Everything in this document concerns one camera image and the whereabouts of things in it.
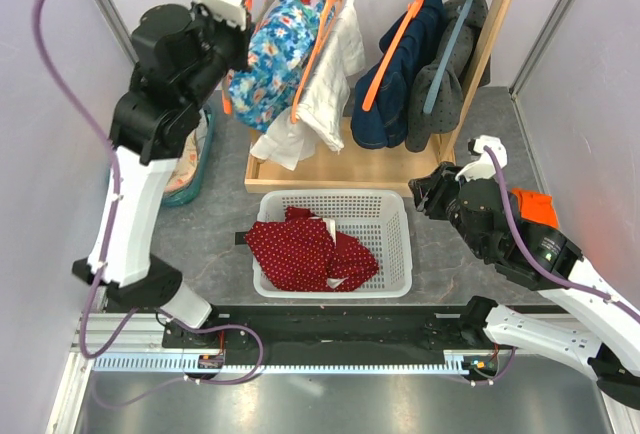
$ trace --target gray tabletop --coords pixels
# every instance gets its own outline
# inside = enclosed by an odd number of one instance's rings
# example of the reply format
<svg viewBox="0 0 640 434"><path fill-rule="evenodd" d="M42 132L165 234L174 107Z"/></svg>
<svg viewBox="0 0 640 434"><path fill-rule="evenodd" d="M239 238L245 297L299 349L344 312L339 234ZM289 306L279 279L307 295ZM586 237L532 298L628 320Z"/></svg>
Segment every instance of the gray tabletop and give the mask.
<svg viewBox="0 0 640 434"><path fill-rule="evenodd" d="M180 269L187 283L214 304L319 304L318 300L265 298L255 291L251 252L247 246L235 245L235 233L248 231L256 221L262 198L260 194L248 194L244 187L249 133L224 115L217 116L215 129L200 196L187 206L161 210L152 252ZM536 189L506 89L478 91L456 146L459 164L469 161L467 140L480 134L502 139L509 156L505 175L510 187ZM415 212L409 199L405 200L405 209L413 256L411 291L396 299L335 303L460 305L473 295L481 295L510 305L548 304L476 259L448 223L428 220Z"/></svg>

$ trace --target gray floor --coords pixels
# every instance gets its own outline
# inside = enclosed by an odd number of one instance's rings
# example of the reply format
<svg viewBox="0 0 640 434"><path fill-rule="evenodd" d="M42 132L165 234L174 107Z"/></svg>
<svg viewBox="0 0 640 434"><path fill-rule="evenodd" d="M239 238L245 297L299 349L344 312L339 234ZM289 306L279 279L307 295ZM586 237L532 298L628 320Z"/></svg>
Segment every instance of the gray floor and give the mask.
<svg viewBox="0 0 640 434"><path fill-rule="evenodd" d="M189 285L214 304L317 304L313 300L268 299L255 291L251 252L247 246L234 245L235 233L249 230L255 222L262 197L248 194L244 188L249 135L244 126L224 115L218 116L215 129L209 172L200 196L188 206L161 211L152 252L181 269ZM458 163L468 162L466 142L480 134L502 139L509 156L505 174L511 187L536 189L505 88L478 91L456 146ZM427 220L415 212L409 200L405 207L413 252L412 290L399 299L350 303L460 305L473 295L510 305L548 303L475 259L448 223Z"/></svg>
<svg viewBox="0 0 640 434"><path fill-rule="evenodd" d="M110 403L171 376L92 375L96 391ZM240 386L180 383L119 411L87 399L80 418L91 434L612 433L595 384L568 367L528 356L518 356L493 387L429 375L271 374Z"/></svg>

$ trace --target gray garment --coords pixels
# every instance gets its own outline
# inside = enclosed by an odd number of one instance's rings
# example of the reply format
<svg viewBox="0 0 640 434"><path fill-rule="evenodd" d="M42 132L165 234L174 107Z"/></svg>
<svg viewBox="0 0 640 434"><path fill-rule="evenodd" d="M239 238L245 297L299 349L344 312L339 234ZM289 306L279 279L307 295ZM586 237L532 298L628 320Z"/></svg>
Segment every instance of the gray garment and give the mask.
<svg viewBox="0 0 640 434"><path fill-rule="evenodd" d="M482 31L482 26L487 19L488 8L486 0L473 0L469 15L462 25L453 51L451 51L433 111L431 114L424 114L422 109L431 82L436 75L444 50L458 20L459 10L462 9L465 1L449 0L445 3L444 8L447 13L448 24L442 34L436 58L431 64L420 70L411 88L408 108L409 132L405 140L405 145L411 152L423 151L432 133L451 132L460 121L460 112L464 102L462 83L478 42L480 31ZM483 86L488 83L489 63L487 63L482 79L480 79L480 85Z"/></svg>

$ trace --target wooden tray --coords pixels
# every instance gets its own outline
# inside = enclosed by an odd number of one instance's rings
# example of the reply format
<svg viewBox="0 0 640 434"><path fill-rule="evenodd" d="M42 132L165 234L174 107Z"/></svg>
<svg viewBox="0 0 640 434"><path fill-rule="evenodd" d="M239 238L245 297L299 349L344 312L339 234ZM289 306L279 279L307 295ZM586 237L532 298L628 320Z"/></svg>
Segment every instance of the wooden tray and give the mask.
<svg viewBox="0 0 640 434"><path fill-rule="evenodd" d="M342 120L344 149L338 154L319 141L316 154L298 163L295 171L249 155L244 184L248 192L267 193L281 189L390 189L411 197L407 183L424 177L438 166L439 136L427 148L411 153L400 145L394 149L369 150L358 146L351 135L350 119ZM252 131L252 142L258 133ZM455 162L453 154L443 160Z"/></svg>

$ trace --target navy blue garment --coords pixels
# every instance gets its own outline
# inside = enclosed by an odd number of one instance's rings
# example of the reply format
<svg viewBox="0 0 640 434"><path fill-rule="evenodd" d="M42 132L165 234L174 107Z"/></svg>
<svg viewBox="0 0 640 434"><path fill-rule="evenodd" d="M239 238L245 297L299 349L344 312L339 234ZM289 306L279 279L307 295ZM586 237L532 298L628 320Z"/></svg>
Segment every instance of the navy blue garment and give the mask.
<svg viewBox="0 0 640 434"><path fill-rule="evenodd" d="M380 38L382 52L389 48L405 14ZM351 131L359 146L381 149L396 147L404 142L407 137L407 107L411 86L418 71L435 58L446 20L442 0L424 0L393 53L369 112L362 109L362 103L380 63L358 80Z"/></svg>

